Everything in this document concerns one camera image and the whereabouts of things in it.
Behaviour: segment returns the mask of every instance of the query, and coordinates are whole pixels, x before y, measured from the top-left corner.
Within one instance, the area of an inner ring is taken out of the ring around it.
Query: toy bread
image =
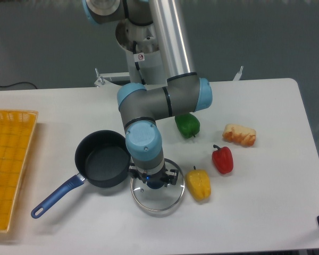
[[[227,124],[222,136],[230,142],[240,143],[244,146],[252,146],[256,139],[256,131],[241,125]]]

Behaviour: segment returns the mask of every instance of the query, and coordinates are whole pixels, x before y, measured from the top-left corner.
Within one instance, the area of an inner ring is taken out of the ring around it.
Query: black cable
[[[28,81],[21,81],[21,82],[17,82],[17,83],[10,84],[10,85],[6,85],[6,86],[0,86],[0,88],[9,88],[9,87],[12,87],[12,86],[15,86],[15,85],[19,85],[19,84],[30,84],[30,85],[32,85],[35,89],[38,89],[37,86],[35,86],[32,82],[28,82]]]
[[[134,53],[134,54],[136,54],[136,46],[137,46],[137,42],[136,42],[136,41],[133,41],[132,53]],[[142,72],[141,72],[141,70],[140,70],[140,68],[139,68],[138,62],[135,62],[135,66],[136,66],[136,69],[137,69],[137,71],[138,71],[138,73],[139,73],[140,80],[141,80],[142,84],[145,85],[146,82],[145,82],[145,80],[144,80],[144,78],[143,78],[143,75],[142,75]]]

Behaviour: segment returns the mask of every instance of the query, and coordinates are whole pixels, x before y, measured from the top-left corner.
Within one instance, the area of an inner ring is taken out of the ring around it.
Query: silver arm tube
[[[150,0],[167,78],[195,72],[179,0]]]

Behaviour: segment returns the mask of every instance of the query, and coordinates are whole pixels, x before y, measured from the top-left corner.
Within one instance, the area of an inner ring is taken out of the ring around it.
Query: yellow bell pepper
[[[205,170],[194,167],[194,170],[186,174],[186,182],[188,190],[195,200],[201,201],[211,195],[211,182]]]

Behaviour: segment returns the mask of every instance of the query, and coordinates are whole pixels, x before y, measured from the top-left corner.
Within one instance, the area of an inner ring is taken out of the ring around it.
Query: yellow plastic tray
[[[38,112],[0,109],[0,232],[9,230]]]

